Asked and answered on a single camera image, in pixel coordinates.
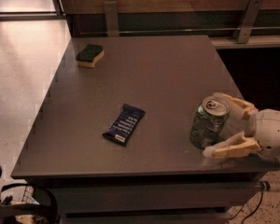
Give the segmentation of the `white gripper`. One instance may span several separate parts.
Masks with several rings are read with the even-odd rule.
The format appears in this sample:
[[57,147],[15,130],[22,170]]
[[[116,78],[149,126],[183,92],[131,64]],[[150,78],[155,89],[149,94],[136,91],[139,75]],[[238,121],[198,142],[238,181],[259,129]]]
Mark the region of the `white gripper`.
[[248,122],[245,133],[239,132],[225,141],[206,147],[203,151],[206,158],[242,158],[258,151],[267,157],[280,157],[280,111],[259,111],[254,104],[223,92],[215,92],[214,96],[227,104],[232,119],[248,119]]

